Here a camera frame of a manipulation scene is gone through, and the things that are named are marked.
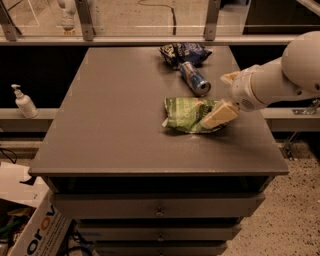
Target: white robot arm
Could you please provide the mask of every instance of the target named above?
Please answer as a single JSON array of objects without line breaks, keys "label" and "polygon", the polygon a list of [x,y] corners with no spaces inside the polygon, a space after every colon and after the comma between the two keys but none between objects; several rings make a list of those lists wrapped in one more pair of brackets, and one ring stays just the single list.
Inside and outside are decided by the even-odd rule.
[{"label": "white robot arm", "polygon": [[320,31],[293,40],[281,58],[262,66],[222,76],[229,98],[219,101],[201,121],[213,128],[238,117],[239,111],[255,111],[279,101],[320,97]]}]

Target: white bottle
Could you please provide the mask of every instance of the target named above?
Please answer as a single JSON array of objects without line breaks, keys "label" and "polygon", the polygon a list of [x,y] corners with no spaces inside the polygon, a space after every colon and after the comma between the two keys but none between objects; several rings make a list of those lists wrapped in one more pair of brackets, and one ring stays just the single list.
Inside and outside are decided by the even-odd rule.
[{"label": "white bottle", "polygon": [[28,95],[24,95],[18,88],[20,85],[13,84],[11,87],[14,89],[16,95],[16,104],[25,118],[32,118],[38,115],[39,111],[33,104],[33,101]]}]

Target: glass panel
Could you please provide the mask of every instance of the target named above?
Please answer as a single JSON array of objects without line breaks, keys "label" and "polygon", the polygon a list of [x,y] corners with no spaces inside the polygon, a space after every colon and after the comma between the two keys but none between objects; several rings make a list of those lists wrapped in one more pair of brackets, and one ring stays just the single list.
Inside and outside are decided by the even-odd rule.
[{"label": "glass panel", "polygon": [[319,0],[222,0],[217,36],[302,34],[320,29],[319,15]]},{"label": "glass panel", "polygon": [[81,36],[77,15],[72,17],[75,29],[66,31],[62,27],[63,9],[59,2],[65,3],[64,0],[3,0],[12,21],[24,36]]},{"label": "glass panel", "polygon": [[92,0],[97,36],[201,36],[208,0]]}]

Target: gray drawer unit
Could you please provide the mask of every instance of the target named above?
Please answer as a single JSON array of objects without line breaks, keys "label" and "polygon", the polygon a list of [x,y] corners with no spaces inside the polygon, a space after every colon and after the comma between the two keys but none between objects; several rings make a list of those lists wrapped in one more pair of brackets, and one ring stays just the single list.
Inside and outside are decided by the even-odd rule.
[{"label": "gray drawer unit", "polygon": [[212,224],[212,221],[163,221],[150,222],[134,220],[109,221],[108,224],[77,225],[77,230],[87,241],[196,241],[232,240],[241,230],[239,224]]},{"label": "gray drawer unit", "polygon": [[249,217],[265,199],[259,194],[61,195],[53,203],[67,218]]},{"label": "gray drawer unit", "polygon": [[224,242],[114,242],[97,243],[100,256],[214,256],[221,255]]},{"label": "gray drawer unit", "polygon": [[[199,71],[220,100],[239,68],[229,47],[211,50]],[[158,47],[91,48],[32,163],[101,256],[220,255],[288,173],[259,111],[185,134],[161,125],[174,97],[194,94]]]}]

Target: snack bag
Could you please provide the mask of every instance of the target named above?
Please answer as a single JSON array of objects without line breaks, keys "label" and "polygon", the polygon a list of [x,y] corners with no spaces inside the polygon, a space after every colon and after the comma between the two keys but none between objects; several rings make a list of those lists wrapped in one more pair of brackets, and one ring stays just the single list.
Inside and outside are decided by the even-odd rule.
[{"label": "snack bag", "polygon": [[190,62],[194,66],[204,62],[212,52],[199,43],[173,43],[160,47],[163,58],[173,69],[179,69],[179,64]]},{"label": "snack bag", "polygon": [[211,133],[225,127],[225,124],[206,129],[201,120],[212,110],[216,101],[198,98],[166,98],[168,118],[162,126],[186,133]]}]

